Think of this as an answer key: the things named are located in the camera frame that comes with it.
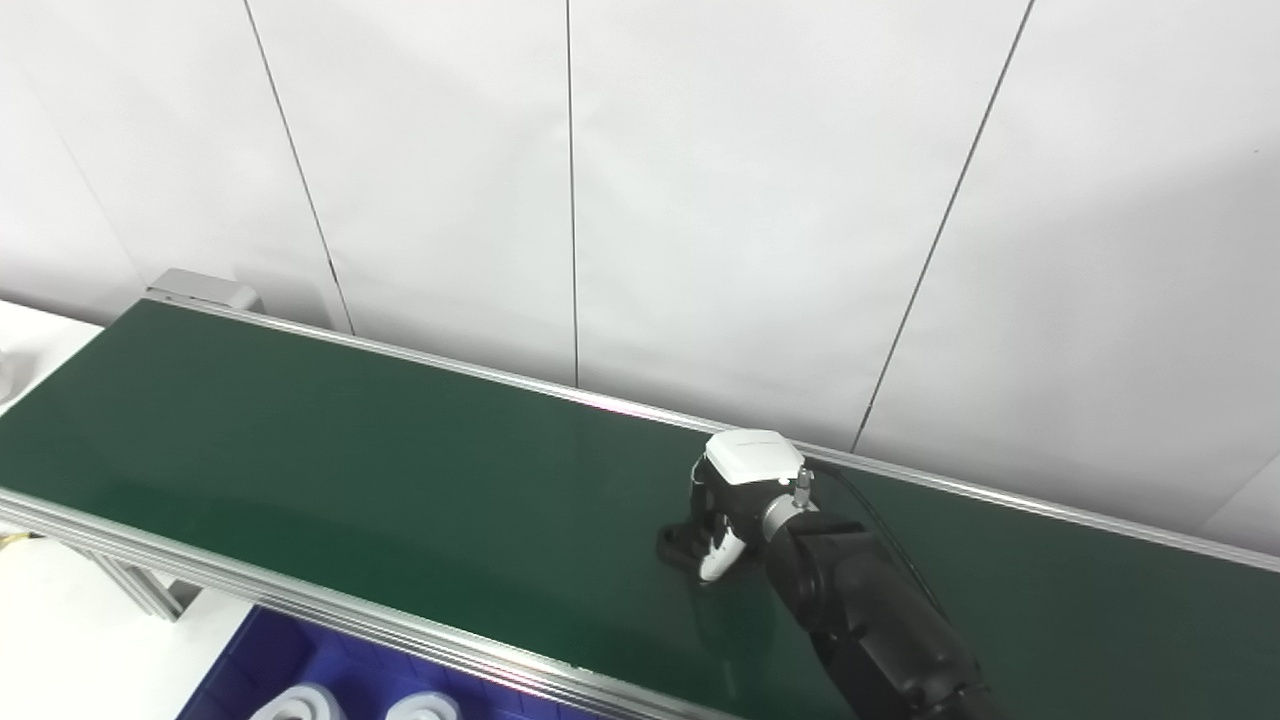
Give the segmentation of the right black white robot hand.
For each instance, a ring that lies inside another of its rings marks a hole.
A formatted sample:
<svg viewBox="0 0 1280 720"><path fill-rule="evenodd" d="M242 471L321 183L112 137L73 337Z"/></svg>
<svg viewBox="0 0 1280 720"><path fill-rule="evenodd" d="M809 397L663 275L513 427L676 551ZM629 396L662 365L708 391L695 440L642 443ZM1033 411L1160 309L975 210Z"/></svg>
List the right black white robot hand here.
<svg viewBox="0 0 1280 720"><path fill-rule="evenodd" d="M791 518L817 509L813 473L774 430L713 434L690 474L695 578L709 584L746 553L758 553Z"/></svg>

